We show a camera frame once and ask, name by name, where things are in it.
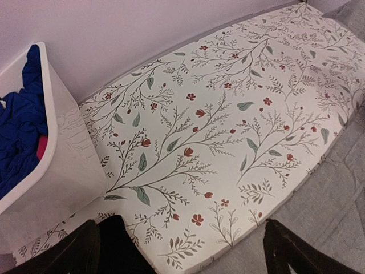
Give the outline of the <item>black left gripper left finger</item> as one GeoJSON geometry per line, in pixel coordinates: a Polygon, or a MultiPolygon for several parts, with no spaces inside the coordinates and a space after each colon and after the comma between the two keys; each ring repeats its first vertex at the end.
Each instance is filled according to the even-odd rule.
{"type": "Polygon", "coordinates": [[[97,273],[100,230],[88,220],[44,253],[7,273],[97,273]]]}

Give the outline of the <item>grey garment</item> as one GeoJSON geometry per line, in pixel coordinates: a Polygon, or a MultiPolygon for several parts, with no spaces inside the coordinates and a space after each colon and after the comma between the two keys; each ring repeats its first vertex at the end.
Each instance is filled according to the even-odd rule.
{"type": "Polygon", "coordinates": [[[364,196],[352,117],[364,109],[364,39],[337,15],[301,3],[235,23],[191,45],[192,79],[208,93],[186,155],[210,184],[188,218],[194,273],[262,273],[258,239],[276,217],[321,247],[364,196]]]}

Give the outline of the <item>black t-shirt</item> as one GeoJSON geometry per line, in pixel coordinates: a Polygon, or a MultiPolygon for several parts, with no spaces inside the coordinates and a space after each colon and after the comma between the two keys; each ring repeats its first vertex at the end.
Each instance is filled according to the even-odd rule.
{"type": "Polygon", "coordinates": [[[120,215],[104,219],[98,227],[100,231],[98,273],[155,273],[134,245],[120,215]]]}

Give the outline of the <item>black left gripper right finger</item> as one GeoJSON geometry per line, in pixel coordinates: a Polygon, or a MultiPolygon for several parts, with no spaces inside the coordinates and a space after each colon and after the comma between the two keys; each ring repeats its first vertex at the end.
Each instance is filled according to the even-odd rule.
{"type": "Polygon", "coordinates": [[[263,238],[267,272],[357,273],[313,248],[278,220],[266,221],[263,238]]]}

